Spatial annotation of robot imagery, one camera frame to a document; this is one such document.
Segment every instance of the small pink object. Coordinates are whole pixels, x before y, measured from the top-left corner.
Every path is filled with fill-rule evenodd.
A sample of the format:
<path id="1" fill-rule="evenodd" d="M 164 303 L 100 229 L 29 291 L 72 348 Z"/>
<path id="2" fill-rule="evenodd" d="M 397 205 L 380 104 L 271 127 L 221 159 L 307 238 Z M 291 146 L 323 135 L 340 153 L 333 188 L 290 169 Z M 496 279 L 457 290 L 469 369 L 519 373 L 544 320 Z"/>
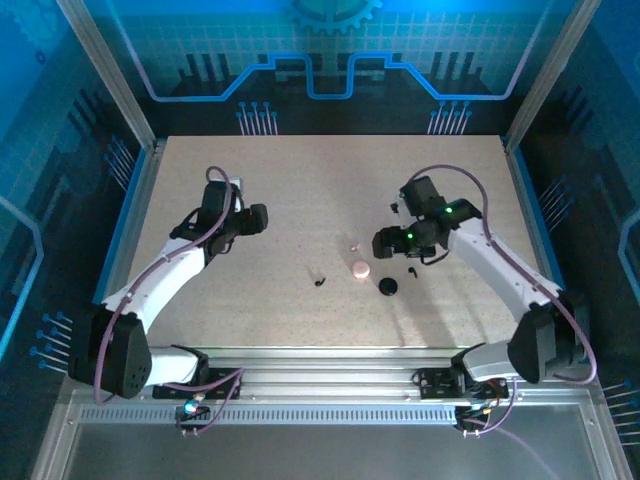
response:
<path id="1" fill-rule="evenodd" d="M 358 260 L 351 267 L 351 273 L 356 278 L 367 278 L 371 273 L 371 267 L 367 262 L 363 262 L 362 260 Z"/>

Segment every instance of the wooden tabletop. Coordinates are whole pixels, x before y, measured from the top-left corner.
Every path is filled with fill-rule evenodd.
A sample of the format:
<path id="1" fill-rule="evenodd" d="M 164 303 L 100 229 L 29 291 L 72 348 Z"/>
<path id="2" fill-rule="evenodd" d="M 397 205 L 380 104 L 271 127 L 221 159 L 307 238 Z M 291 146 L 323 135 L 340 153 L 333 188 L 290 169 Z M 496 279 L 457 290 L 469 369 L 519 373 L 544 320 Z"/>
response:
<path id="1" fill-rule="evenodd" d="M 397 224 L 389 205 L 418 169 L 451 163 L 484 183 L 492 229 L 535 265 L 497 136 L 170 137 L 133 260 L 135 276 L 171 229 L 200 205 L 205 170 L 244 180 L 244 200 L 264 203 L 269 227 L 240 237 L 171 300 L 149 332 L 151 345 L 432 346 L 510 338 L 516 323 L 480 277 L 450 256 L 431 267 L 377 260 L 376 231 Z M 464 176 L 436 172 L 448 200 L 480 194 Z M 350 246 L 359 244 L 357 252 Z M 365 260 L 371 276 L 353 278 Z M 415 267 L 418 278 L 408 273 Z M 326 277 L 317 287 L 314 281 Z M 398 292 L 380 294 L 392 277 Z"/>

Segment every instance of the black bottle cap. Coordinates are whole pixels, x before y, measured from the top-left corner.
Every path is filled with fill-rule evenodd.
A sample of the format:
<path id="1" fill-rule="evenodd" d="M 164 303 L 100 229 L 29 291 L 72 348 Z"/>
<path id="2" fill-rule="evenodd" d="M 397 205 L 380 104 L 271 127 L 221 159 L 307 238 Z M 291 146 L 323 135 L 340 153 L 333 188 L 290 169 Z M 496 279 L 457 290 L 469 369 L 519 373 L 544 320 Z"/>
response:
<path id="1" fill-rule="evenodd" d="M 380 289 L 381 294 L 390 297 L 392 295 L 395 295 L 395 293 L 398 291 L 398 282 L 396 282 L 393 278 L 383 278 L 382 280 L 380 280 L 378 288 Z"/>

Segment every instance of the gear logo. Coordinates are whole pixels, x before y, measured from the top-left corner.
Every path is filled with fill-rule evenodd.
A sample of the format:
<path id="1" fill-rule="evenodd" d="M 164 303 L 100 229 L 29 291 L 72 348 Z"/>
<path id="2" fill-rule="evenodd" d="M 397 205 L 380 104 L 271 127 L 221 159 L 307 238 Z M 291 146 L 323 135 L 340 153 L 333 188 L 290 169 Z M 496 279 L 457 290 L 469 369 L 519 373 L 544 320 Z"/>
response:
<path id="1" fill-rule="evenodd" d="M 310 27 L 314 33 L 324 31 L 334 35 L 360 28 L 362 20 L 371 20 L 372 12 L 380 7 L 380 0 L 290 0 L 285 10 L 300 28 Z"/>
<path id="2" fill-rule="evenodd" d="M 20 25 L 29 42 L 43 49 L 58 31 L 54 0 L 0 0 L 0 15 L 8 15 Z"/>

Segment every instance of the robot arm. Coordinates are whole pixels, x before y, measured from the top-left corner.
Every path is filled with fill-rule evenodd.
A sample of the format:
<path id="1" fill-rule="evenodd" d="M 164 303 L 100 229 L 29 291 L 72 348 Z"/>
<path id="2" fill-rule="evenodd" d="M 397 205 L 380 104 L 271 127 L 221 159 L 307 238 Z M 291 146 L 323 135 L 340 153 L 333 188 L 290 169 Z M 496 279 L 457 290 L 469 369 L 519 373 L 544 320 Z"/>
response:
<path id="1" fill-rule="evenodd" d="M 515 376 L 537 383 L 583 358 L 584 351 L 572 328 L 539 287 L 552 292 L 574 315 L 578 312 L 577 302 L 493 235 L 492 241 L 537 283 L 532 285 L 499 255 L 485 237 L 480 211 L 471 203 L 467 200 L 447 203 L 430 178 L 422 177 L 402 187 L 391 207 L 400 216 L 401 226 L 376 233 L 373 239 L 376 258 L 404 254 L 423 259 L 434 256 L 439 245 L 472 267 L 518 322 L 511 341 L 477 345 L 454 358 L 454 377 L 467 384 Z"/>
<path id="2" fill-rule="evenodd" d="M 224 222 L 204 243 L 187 246 L 208 232 L 223 214 L 227 186 L 223 181 L 209 181 L 202 205 L 173 229 L 170 238 L 152 265 L 162 258 L 167 261 L 147 274 L 135 295 L 131 287 L 139 275 L 98 307 L 91 322 L 77 325 L 71 340 L 68 373 L 71 378 L 93 384 L 100 342 L 107 324 L 118 311 L 124 297 L 129 302 L 120 311 L 114 325 L 103 367 L 103 390 L 132 398 L 145 386 L 166 383 L 202 385 L 208 380 L 208 359 L 196 350 L 180 347 L 152 347 L 146 335 L 171 298 L 194 276 L 209 265 L 218 254 L 227 253 L 237 236 L 255 235 L 267 228 L 264 205 L 244 208 L 242 182 L 231 180 L 230 211 Z M 191 222 L 197 214 L 196 221 Z M 170 255 L 185 248 L 176 256 Z"/>

